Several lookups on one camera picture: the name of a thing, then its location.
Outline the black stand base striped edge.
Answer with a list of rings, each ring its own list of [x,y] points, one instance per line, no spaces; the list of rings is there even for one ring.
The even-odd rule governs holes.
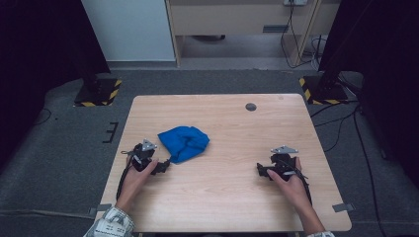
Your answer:
[[[75,100],[75,107],[109,106],[113,103],[122,85],[120,79],[99,79],[99,86],[90,90],[83,85]]]
[[[306,101],[310,105],[337,105],[348,103],[348,96],[343,87],[334,82],[327,84],[321,76],[303,76],[298,82]]]

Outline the person's left hand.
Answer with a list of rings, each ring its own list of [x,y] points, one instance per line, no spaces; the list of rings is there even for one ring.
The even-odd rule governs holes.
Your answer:
[[[147,178],[151,175],[157,164],[158,160],[154,159],[141,172],[138,172],[135,168],[128,169],[120,196],[116,202],[117,208],[121,209],[125,213],[129,213],[135,198],[139,194],[140,190],[146,183]]]

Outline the grey tape strip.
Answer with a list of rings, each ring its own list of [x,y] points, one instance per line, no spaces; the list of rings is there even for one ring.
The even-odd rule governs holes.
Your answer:
[[[338,203],[333,205],[333,210],[335,212],[341,211],[353,211],[355,210],[355,206],[352,203]]]
[[[101,211],[106,211],[107,209],[109,209],[112,205],[110,203],[106,203],[106,204],[98,204],[96,207],[90,207],[88,214],[90,216],[96,216],[98,212]]]

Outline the person's right hand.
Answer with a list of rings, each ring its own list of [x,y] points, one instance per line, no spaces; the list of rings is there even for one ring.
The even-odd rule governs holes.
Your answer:
[[[278,185],[287,201],[295,208],[297,212],[309,210],[311,203],[307,197],[302,180],[297,174],[293,174],[285,181],[272,170],[267,171],[269,177]]]

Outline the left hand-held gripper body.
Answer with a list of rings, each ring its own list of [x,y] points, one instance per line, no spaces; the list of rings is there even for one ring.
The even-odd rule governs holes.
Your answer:
[[[131,151],[122,151],[126,154],[128,161],[126,164],[126,171],[130,167],[134,167],[136,171],[143,171],[151,162],[157,146],[147,139],[143,139],[141,143],[134,146]]]

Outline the blue cloth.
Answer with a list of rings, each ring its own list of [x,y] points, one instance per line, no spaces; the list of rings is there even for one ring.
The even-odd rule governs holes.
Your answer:
[[[210,143],[209,137],[194,126],[177,126],[158,134],[170,153],[169,160],[179,164],[203,153]]]

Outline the white panel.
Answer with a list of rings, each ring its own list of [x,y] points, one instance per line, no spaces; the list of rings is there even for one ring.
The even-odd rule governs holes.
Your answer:
[[[174,61],[165,0],[82,0],[107,61]]]

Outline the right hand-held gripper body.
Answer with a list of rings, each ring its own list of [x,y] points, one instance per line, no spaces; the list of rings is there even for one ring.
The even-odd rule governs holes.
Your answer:
[[[295,165],[295,158],[291,156],[292,153],[297,153],[296,149],[287,147],[285,145],[271,150],[273,155],[270,157],[272,166],[269,170],[277,173],[281,178],[287,181],[291,175],[297,174],[302,177],[301,171]]]

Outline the light wooden desk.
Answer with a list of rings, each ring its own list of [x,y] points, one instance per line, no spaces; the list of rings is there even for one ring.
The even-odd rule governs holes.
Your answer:
[[[327,35],[342,0],[308,0],[306,6],[284,6],[284,0],[165,0],[174,54],[181,61],[189,36],[281,33],[293,65],[302,63],[310,37]]]

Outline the black curtain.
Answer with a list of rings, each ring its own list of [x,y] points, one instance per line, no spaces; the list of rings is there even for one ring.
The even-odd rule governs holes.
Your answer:
[[[0,170],[49,90],[109,71],[82,0],[0,0]]]
[[[380,148],[419,189],[419,0],[341,0],[320,70],[363,75]]]

